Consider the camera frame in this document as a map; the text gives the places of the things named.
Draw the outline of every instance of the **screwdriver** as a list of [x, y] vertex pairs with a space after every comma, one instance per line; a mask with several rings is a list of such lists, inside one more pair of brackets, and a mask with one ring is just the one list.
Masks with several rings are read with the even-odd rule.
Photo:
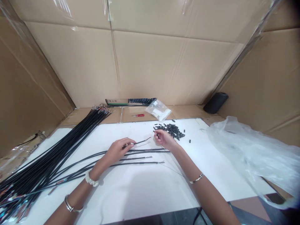
[[137, 115], [133, 115], [133, 117], [140, 117], [140, 116], [144, 116], [145, 114], [137, 114]]

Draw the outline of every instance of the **wrist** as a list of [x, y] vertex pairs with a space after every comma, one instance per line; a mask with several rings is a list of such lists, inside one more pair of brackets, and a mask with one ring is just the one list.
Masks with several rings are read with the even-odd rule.
[[108, 163], [108, 161], [103, 159], [103, 157], [102, 157], [101, 159], [98, 160], [98, 162], [96, 162], [96, 164], [90, 171], [90, 173], [89, 173], [90, 178], [92, 180], [98, 180], [99, 177], [101, 176], [101, 174], [109, 167], [110, 167], [110, 164]]

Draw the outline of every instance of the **silver bangle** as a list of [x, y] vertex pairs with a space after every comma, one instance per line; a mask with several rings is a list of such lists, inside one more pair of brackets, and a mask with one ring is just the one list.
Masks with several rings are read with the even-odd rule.
[[202, 177], [203, 177], [203, 172], [201, 173], [201, 175], [199, 176], [199, 178], [197, 180], [190, 181], [190, 183], [193, 184], [193, 183], [197, 182], [198, 180], [200, 180]]
[[65, 201], [64, 201], [65, 204], [66, 204], [67, 209], [68, 209], [70, 212], [73, 211], [73, 212], [75, 212], [75, 213], [80, 213], [80, 212], [82, 211], [83, 208], [80, 209], [80, 210], [76, 210], [76, 209], [74, 209], [74, 207], [71, 207], [70, 204], [69, 204], [69, 202], [68, 202], [68, 196], [69, 196], [69, 195], [66, 195], [66, 196], [65, 196]]

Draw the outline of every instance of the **hand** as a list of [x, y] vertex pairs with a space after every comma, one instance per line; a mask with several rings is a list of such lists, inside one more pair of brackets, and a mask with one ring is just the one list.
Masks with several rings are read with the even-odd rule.
[[156, 130], [154, 132], [154, 137], [157, 144], [162, 145], [170, 152], [179, 147], [179, 144], [174, 140], [174, 138], [169, 133], [163, 130]]
[[111, 166], [113, 163], [118, 162], [125, 154], [130, 150], [134, 145], [131, 143], [136, 143], [134, 140], [129, 139], [127, 137], [122, 138], [120, 140], [116, 140], [109, 147], [103, 158], [105, 158], [105, 162]]

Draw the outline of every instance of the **bracelet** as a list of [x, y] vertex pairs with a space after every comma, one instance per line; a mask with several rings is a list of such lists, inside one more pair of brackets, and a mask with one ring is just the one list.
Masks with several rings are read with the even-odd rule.
[[87, 183], [89, 183], [90, 185], [92, 185], [93, 187], [97, 187], [99, 185], [99, 182], [98, 181], [94, 181], [94, 180], [92, 180], [90, 178], [90, 176], [89, 176], [90, 171], [91, 170], [86, 171], [86, 173], [85, 173], [85, 181]]
[[190, 181], [190, 183], [193, 184], [193, 183], [197, 182], [198, 180], [200, 180], [202, 177], [203, 177], [203, 172], [201, 173], [201, 175], [199, 176], [199, 178], [197, 180]]
[[73, 211], [73, 212], [75, 212], [75, 213], [80, 213], [80, 212], [82, 211], [83, 208], [80, 209], [80, 210], [76, 210], [76, 209], [74, 209], [74, 207], [71, 207], [70, 204], [69, 204], [69, 202], [68, 202], [68, 196], [69, 196], [69, 195], [66, 195], [66, 196], [65, 196], [65, 201], [64, 201], [65, 204], [66, 204], [67, 209], [68, 209], [70, 212]]

